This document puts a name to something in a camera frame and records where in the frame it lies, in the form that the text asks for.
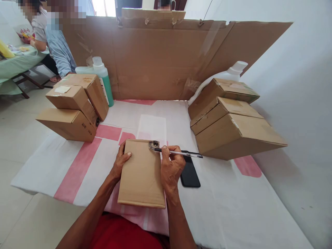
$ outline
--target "smartphone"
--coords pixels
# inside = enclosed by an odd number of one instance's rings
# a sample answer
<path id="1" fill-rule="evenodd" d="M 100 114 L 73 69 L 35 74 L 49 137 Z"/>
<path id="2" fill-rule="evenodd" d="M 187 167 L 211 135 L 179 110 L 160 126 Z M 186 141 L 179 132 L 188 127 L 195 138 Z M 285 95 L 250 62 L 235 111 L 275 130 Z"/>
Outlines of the smartphone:
<path id="1" fill-rule="evenodd" d="M 186 161 L 186 166 L 184 167 L 181 173 L 181 183 L 184 187 L 194 187 L 198 188 L 201 186 L 201 183 L 198 179 L 193 160 L 189 156 L 183 156 Z"/>

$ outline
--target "red clothing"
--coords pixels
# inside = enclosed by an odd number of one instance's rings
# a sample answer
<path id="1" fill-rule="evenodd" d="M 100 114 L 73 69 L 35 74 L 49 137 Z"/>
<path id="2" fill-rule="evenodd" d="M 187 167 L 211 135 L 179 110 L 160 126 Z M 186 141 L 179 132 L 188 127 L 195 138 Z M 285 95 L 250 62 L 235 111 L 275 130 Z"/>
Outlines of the red clothing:
<path id="1" fill-rule="evenodd" d="M 125 218 L 109 213 L 100 217 L 90 244 L 91 249 L 163 249 L 160 237 L 149 233 Z"/>

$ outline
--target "small brown box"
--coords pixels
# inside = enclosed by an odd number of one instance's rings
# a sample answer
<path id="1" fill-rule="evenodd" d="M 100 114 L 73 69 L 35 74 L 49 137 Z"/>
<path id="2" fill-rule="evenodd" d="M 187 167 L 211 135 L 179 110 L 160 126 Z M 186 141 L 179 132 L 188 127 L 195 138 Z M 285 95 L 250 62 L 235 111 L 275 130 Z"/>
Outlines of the small brown box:
<path id="1" fill-rule="evenodd" d="M 118 203 L 164 209 L 160 153 L 149 149 L 149 142 L 126 140 L 124 152 L 131 152 L 132 156 L 122 168 Z"/>
<path id="2" fill-rule="evenodd" d="M 100 121 L 105 120 L 109 107 L 96 74 L 68 74 L 54 87 L 59 85 L 83 87 Z"/>
<path id="3" fill-rule="evenodd" d="M 263 118 L 247 102 L 217 97 L 191 120 L 190 127 L 197 135 L 228 113 Z"/>
<path id="4" fill-rule="evenodd" d="M 81 86 L 56 86 L 46 94 L 46 98 L 58 109 L 81 111 L 92 126 L 96 127 L 97 114 L 85 90 Z"/>
<path id="5" fill-rule="evenodd" d="M 92 142 L 96 129 L 79 110 L 48 108 L 36 120 L 68 140 Z"/>
<path id="6" fill-rule="evenodd" d="M 241 100 L 250 104 L 257 100 L 259 95 L 243 82 L 213 78 L 188 107 L 190 118 L 196 117 L 215 97 Z"/>
<path id="7" fill-rule="evenodd" d="M 196 135 L 204 156 L 230 160 L 286 147 L 286 141 L 262 118 L 226 114 Z"/>

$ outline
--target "light blue shirt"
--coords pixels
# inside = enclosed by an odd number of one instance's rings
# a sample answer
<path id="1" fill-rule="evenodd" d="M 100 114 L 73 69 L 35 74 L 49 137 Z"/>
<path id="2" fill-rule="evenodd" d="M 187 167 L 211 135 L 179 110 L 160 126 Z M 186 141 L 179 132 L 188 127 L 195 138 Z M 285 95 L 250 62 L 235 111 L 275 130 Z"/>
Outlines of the light blue shirt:
<path id="1" fill-rule="evenodd" d="M 75 73 L 76 63 L 61 30 L 47 26 L 46 38 L 61 78 L 69 72 Z"/>

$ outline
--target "white tiled floor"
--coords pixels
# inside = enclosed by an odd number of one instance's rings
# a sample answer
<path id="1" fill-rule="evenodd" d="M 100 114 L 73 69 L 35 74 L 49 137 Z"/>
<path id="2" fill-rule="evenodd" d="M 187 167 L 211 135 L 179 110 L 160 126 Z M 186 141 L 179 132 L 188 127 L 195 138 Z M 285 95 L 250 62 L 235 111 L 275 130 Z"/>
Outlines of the white tiled floor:
<path id="1" fill-rule="evenodd" d="M 50 130 L 35 120 L 44 108 L 49 89 L 31 83 L 22 95 L 0 95 L 0 248 L 55 248 L 84 210 L 53 198 L 29 195 L 10 181 L 45 140 Z"/>

